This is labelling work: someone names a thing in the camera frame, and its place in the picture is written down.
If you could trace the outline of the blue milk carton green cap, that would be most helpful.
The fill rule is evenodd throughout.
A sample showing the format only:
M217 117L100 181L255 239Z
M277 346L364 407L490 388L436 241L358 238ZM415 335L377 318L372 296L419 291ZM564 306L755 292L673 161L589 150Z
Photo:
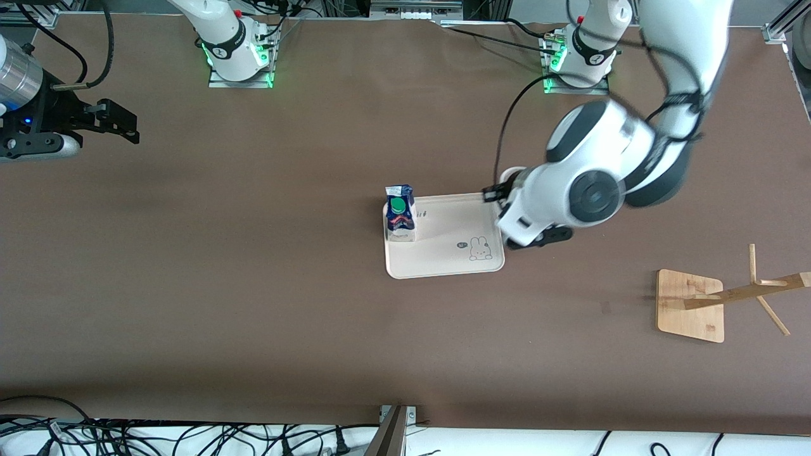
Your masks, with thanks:
M415 242L413 188L408 184L386 187L385 227L388 242Z

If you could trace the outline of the beige rabbit print tray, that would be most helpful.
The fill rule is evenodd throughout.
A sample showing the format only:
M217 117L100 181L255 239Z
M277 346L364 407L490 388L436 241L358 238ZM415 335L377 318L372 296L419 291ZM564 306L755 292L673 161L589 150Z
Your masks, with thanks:
M496 272L504 266L495 203L478 193L415 197L414 241L383 240L396 279Z

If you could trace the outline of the wooden mug stand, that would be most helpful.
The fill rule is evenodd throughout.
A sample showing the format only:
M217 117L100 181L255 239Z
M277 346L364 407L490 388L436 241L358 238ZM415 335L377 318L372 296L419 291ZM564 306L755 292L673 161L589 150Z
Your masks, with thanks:
M755 244L748 245L748 284L724 288L721 280L670 269L656 273L656 328L666 334L723 343L726 306L755 300L782 335L790 335L765 297L776 293L811 288L811 272L784 277L759 278Z

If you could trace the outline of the grey power strip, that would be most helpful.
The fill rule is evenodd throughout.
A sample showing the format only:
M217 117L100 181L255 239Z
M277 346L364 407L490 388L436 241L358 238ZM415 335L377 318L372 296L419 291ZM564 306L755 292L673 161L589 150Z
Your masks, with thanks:
M463 20L463 0L369 0L377 20Z

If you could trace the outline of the brown table cover sheet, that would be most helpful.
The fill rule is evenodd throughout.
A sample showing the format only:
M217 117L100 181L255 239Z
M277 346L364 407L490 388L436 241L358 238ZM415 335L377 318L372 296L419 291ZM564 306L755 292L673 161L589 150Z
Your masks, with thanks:
M95 417L811 434L811 289L655 329L655 272L811 271L811 124L787 57L733 28L666 204L623 208L489 274L396 280L385 188L477 193L531 52L424 21L306 20L272 89L214 89L183 16L116 15L83 92L140 143L0 164L0 396Z

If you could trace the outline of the aluminium frame profile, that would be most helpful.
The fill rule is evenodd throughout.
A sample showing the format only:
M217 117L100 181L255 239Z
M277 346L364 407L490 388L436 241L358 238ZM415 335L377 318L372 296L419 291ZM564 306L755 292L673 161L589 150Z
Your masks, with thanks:
M23 4L23 9L35 22L46 28L53 28L58 15L64 11L62 2L53 5ZM0 0L0 26L28 27L32 24L15 2Z
M785 43L785 33L793 28L793 24L811 11L811 0L791 0L773 20L765 23L762 28L764 43Z

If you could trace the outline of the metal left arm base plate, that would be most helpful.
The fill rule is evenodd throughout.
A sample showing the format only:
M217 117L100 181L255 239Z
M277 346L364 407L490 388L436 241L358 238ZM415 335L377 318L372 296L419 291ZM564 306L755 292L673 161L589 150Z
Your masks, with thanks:
M576 87L565 82L558 75L558 70L565 58L570 55L565 44L565 37L561 34L544 34L538 38L542 75L548 76L544 80L544 92L547 94L572 94L606 96L610 93L608 76L603 76L599 83L590 87Z

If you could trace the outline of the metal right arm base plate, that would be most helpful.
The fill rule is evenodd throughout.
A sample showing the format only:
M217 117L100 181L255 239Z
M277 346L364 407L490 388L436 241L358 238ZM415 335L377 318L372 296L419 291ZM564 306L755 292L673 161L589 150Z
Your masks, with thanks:
M209 87L270 89L278 59L280 32L270 34L267 24L242 18L241 41L226 52L220 46L203 45L210 66Z

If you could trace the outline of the metal corner bracket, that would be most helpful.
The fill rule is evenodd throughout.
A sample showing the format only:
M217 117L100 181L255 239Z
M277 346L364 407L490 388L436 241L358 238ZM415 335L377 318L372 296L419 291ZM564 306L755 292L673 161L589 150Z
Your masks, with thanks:
M379 423L380 424L382 424L383 421L385 421L388 413L391 412L391 410L393 410L392 406L383 405L382 407L380 407L380 413L379 413ZM405 411L406 411L406 416L407 416L406 419L405 419L406 426L416 426L417 425L416 407L415 406L407 406L405 408Z

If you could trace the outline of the aluminium frame post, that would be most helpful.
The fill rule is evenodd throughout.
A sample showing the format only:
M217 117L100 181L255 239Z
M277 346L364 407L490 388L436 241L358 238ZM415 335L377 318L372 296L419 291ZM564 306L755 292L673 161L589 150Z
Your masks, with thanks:
M363 456L404 456L408 423L408 406L389 407Z

